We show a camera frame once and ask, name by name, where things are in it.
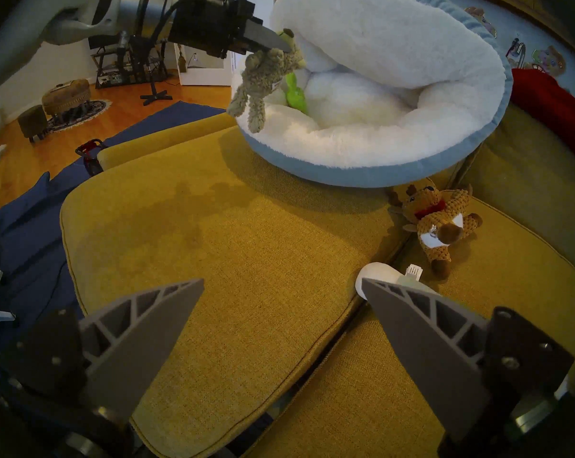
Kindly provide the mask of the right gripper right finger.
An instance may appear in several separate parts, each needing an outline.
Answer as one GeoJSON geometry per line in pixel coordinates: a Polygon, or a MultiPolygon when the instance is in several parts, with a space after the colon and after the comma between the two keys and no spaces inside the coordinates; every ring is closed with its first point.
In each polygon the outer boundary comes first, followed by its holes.
{"type": "Polygon", "coordinates": [[[510,445],[523,399],[554,395],[574,356],[515,310],[486,319],[434,291],[363,278],[361,289],[445,435],[440,445],[510,445]]]}

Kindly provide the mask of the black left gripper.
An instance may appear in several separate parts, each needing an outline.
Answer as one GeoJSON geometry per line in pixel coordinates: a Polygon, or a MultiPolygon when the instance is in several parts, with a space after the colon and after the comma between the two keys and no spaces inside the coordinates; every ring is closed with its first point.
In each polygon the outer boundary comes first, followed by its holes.
{"type": "Polygon", "coordinates": [[[292,45],[265,27],[254,16],[255,3],[248,0],[178,0],[172,16],[168,41],[225,59],[228,52],[280,49],[292,52],[292,45]]]}

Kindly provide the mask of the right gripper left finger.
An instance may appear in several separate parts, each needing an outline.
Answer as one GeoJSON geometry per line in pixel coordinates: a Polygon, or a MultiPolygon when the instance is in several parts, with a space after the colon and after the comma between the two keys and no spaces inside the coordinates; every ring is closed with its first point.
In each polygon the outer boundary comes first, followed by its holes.
{"type": "Polygon", "coordinates": [[[54,310],[0,352],[0,369],[45,401],[128,420],[203,292],[195,278],[124,296],[83,319],[54,310]]]}

